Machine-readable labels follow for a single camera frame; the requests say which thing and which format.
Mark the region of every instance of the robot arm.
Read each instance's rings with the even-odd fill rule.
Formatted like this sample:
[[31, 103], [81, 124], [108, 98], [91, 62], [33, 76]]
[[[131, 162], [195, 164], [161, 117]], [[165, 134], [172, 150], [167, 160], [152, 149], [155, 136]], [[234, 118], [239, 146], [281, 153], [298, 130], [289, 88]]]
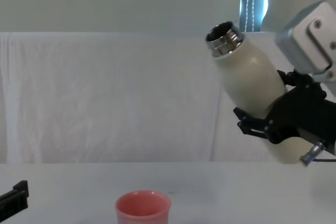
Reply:
[[[272, 144], [280, 144], [295, 136], [305, 139], [313, 144], [313, 148], [301, 156], [300, 160], [305, 165], [309, 165], [323, 151], [336, 155], [336, 127], [333, 123], [336, 103], [326, 100], [326, 92], [320, 86], [321, 82], [325, 83], [336, 95], [336, 14], [329, 3], [317, 2], [307, 7], [277, 34], [278, 47], [295, 68], [294, 72], [278, 73], [284, 85], [294, 88], [277, 96], [271, 104], [265, 103], [268, 105], [266, 116], [251, 114], [253, 104], [257, 104], [258, 99], [262, 100], [268, 94], [260, 87], [266, 83], [271, 92], [272, 85], [277, 83], [273, 80], [263, 82], [267, 77], [264, 68], [246, 76], [241, 74], [249, 70], [244, 68], [246, 64], [243, 61], [236, 60], [235, 64], [232, 63], [234, 57], [242, 57], [239, 55], [242, 51], [245, 58], [253, 57], [250, 54], [250, 51], [255, 51], [252, 47], [249, 50], [242, 49], [243, 35], [228, 22], [216, 26], [206, 37], [206, 42], [220, 71], [225, 72], [224, 88], [238, 107], [234, 112], [244, 134], [268, 139]], [[268, 70], [276, 72], [269, 65]], [[259, 72], [265, 73], [264, 78], [256, 78], [261, 75]], [[231, 77], [237, 79], [234, 88], [225, 84], [227, 78]], [[263, 94], [255, 96], [256, 88]], [[245, 106], [249, 111], [244, 111], [241, 106], [247, 104], [240, 102], [243, 98], [244, 102], [253, 105]]]

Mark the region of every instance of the table surface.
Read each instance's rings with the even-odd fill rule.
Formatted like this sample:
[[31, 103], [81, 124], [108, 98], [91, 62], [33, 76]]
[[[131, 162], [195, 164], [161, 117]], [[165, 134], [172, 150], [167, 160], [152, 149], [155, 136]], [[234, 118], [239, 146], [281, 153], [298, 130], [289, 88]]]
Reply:
[[116, 163], [0, 165], [0, 193], [28, 180], [29, 208], [6, 224], [117, 223], [114, 202], [142, 189], [172, 200], [171, 224], [329, 224], [336, 165]]

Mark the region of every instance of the white cloth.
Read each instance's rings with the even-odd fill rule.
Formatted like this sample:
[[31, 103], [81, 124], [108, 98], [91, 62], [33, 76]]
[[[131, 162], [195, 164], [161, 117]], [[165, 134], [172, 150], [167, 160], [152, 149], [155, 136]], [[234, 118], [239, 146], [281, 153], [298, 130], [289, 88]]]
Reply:
[[12, 33], [0, 47], [0, 162], [211, 160], [220, 85], [203, 38]]

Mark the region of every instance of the white backdrop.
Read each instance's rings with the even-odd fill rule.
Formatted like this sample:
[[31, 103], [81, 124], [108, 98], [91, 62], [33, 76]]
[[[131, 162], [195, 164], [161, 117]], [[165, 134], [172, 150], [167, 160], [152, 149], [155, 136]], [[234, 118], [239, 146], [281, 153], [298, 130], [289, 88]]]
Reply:
[[135, 31], [203, 36], [238, 21], [239, 0], [0, 0], [0, 31]]

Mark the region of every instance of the bottle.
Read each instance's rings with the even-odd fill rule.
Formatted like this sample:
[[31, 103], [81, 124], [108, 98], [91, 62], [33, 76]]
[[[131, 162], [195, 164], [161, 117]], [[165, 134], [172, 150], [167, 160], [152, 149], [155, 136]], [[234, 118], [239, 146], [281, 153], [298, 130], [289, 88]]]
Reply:
[[[253, 117], [264, 119], [273, 102], [287, 90], [268, 57], [252, 45], [232, 22], [222, 23], [206, 36], [224, 90], [236, 106]], [[311, 147], [300, 137], [280, 144], [262, 139], [272, 155], [281, 163], [293, 164]]]

